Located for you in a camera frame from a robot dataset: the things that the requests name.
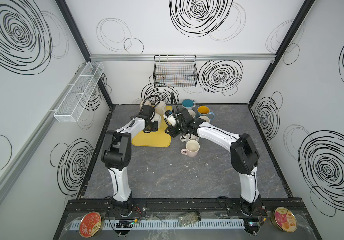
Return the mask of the beige speckled mug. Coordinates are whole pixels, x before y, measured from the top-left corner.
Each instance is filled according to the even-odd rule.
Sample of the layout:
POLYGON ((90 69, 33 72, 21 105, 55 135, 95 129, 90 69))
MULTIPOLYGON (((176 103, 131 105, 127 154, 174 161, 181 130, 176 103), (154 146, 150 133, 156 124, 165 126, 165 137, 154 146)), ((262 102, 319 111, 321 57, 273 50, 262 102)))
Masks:
POLYGON ((199 141, 199 137, 193 135, 193 134, 182 134, 180 136, 180 140, 181 142, 188 142, 188 141, 196 141, 198 142, 199 141))

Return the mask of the blue butterfly mug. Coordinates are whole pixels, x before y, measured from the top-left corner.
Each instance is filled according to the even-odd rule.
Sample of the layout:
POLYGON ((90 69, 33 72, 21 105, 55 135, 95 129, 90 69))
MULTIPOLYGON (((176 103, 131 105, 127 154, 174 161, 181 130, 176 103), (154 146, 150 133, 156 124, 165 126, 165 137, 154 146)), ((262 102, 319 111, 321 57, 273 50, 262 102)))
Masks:
POLYGON ((199 116, 208 117, 211 121, 215 119, 215 114, 207 106, 199 106, 197 112, 199 116))

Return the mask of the pink mug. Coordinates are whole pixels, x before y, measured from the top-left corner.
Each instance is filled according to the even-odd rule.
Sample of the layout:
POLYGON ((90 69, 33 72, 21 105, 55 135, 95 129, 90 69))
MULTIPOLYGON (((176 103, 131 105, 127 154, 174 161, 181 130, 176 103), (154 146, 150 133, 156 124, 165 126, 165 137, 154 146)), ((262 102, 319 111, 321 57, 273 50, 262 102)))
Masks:
POLYGON ((186 142, 186 148, 181 150, 181 154, 194 158, 200 150, 200 144, 197 141, 190 140, 186 142))

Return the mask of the yellow plastic tray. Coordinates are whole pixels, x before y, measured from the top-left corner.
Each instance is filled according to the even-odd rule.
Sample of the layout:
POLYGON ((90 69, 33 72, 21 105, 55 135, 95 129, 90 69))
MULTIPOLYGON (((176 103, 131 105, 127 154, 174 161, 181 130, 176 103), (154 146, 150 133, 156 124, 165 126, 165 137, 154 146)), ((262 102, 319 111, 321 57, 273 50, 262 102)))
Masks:
POLYGON ((161 116, 159 129, 157 132, 138 133, 133 139, 132 144, 138 147, 160 147, 166 148, 171 144, 171 136, 165 133, 167 124, 164 117, 161 116))

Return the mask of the cream mug with handle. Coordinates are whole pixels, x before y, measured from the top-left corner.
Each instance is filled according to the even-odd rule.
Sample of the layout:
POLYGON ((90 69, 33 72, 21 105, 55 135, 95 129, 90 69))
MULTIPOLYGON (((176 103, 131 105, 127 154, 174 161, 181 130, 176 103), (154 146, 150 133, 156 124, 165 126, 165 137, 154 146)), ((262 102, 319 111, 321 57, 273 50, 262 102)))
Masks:
POLYGON ((162 117, 159 114, 155 113, 152 118, 152 122, 154 123, 154 127, 159 129, 161 127, 162 117))

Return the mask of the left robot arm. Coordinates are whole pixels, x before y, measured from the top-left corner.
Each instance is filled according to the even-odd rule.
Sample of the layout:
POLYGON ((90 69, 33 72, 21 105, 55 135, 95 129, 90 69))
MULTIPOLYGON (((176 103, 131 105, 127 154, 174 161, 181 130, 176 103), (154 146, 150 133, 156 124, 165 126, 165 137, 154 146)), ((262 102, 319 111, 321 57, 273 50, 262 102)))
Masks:
POLYGON ((128 165, 132 157, 132 139, 140 132, 156 132, 159 121, 153 106, 143 105, 137 115, 123 127, 106 133, 101 160, 109 170, 113 183, 112 204, 124 216, 133 209, 132 191, 129 186, 128 165))

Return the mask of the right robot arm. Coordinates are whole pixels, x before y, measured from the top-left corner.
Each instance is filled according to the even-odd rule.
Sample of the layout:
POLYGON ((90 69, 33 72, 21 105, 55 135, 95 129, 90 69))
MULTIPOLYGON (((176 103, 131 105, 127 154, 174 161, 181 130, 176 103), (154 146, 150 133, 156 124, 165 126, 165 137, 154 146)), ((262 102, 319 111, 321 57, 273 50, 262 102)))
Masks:
POLYGON ((171 137, 179 134, 194 135, 207 139, 231 155, 231 165, 238 172, 241 184, 240 211, 251 216, 262 205, 257 184, 258 150, 252 138, 244 133, 233 134, 222 130, 202 119, 194 119, 186 109, 164 113, 167 129, 171 137))

